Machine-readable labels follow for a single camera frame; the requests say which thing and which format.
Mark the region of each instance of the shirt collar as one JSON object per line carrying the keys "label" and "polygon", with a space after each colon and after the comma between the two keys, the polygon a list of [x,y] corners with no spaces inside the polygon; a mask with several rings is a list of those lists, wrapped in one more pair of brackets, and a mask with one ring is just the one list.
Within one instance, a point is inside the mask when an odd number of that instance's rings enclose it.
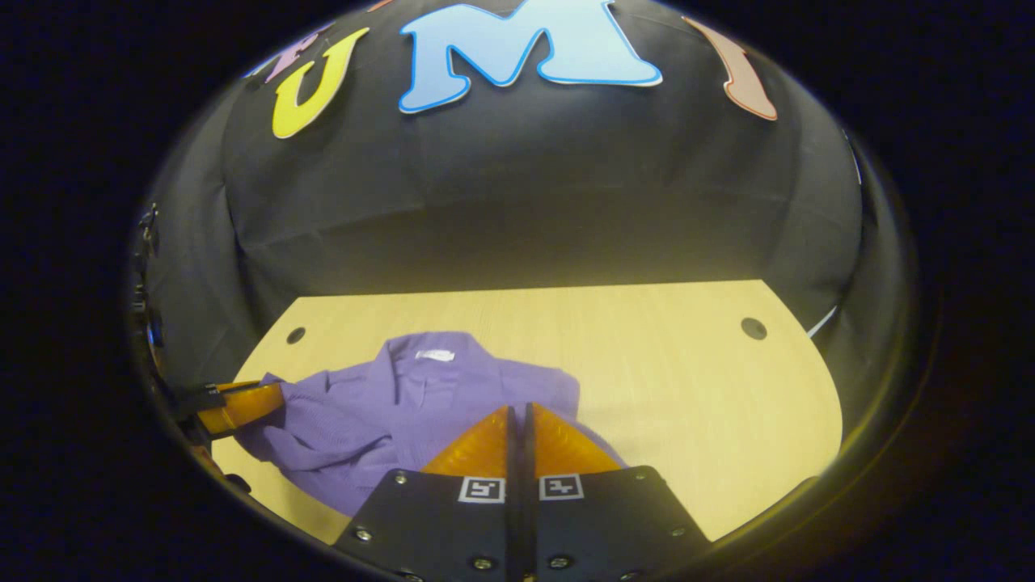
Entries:
{"label": "shirt collar", "polygon": [[453,407],[483,402],[503,401],[503,380],[500,368],[478,342],[466,331],[430,331],[411,333],[388,340],[369,363],[366,378],[373,398],[381,404],[395,403],[395,362],[417,357],[418,352],[443,350],[452,352],[450,361],[442,361],[459,374]]}

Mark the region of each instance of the shirt sleeve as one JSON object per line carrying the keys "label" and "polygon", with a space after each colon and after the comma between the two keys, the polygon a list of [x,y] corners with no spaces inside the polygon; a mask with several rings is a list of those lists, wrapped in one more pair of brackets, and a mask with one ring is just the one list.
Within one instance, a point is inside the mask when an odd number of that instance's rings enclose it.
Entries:
{"label": "shirt sleeve", "polygon": [[[272,375],[263,378],[263,382],[277,380]],[[235,434],[237,442],[282,471],[310,471],[353,460],[387,436],[359,411],[334,402],[327,388],[326,372],[297,384],[282,382],[284,406],[241,427]]]}

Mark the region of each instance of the wooden table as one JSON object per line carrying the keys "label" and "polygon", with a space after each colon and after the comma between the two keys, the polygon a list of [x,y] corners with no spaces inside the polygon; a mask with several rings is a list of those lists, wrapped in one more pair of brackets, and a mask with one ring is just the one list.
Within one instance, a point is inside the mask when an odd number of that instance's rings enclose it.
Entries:
{"label": "wooden table", "polygon": [[[749,337],[745,318],[766,337]],[[304,338],[288,344],[297,327]],[[821,473],[840,446],[830,374],[761,281],[301,297],[237,380],[270,372],[294,382],[369,361],[388,339],[448,330],[470,332],[496,357],[578,378],[579,419],[630,466],[655,467],[712,541]],[[347,525],[233,439],[212,453],[315,537],[333,543]]]}

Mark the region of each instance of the letter m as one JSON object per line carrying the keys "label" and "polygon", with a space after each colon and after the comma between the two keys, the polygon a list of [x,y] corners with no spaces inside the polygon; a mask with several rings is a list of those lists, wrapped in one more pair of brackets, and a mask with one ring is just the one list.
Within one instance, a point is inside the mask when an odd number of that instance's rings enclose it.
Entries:
{"label": "letter m", "polygon": [[541,34],[550,56],[537,70],[548,81],[657,85],[661,71],[637,56],[608,8],[612,2],[525,0],[505,19],[467,4],[424,14],[400,31],[413,35],[413,85],[398,109],[417,113],[467,94],[471,80],[453,72],[453,54],[494,85],[511,85]]}

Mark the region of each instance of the black fabric backdrop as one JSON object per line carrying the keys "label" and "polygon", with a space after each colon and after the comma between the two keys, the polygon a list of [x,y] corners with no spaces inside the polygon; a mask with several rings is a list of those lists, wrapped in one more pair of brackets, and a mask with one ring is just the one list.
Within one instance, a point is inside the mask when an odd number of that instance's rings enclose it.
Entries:
{"label": "black fabric backdrop", "polygon": [[[749,55],[776,122],[727,97],[721,58],[682,12],[623,0],[616,22],[660,85],[548,82],[543,37],[513,85],[454,57],[469,94],[405,115],[413,42],[398,30],[450,4],[342,16],[271,82],[272,63],[228,80],[184,136],[150,197],[171,382],[230,381],[305,295],[764,279],[806,329],[837,304],[861,240],[851,148],[767,58]],[[316,61],[306,99],[328,43],[363,27],[328,108],[275,138],[279,83]]]}

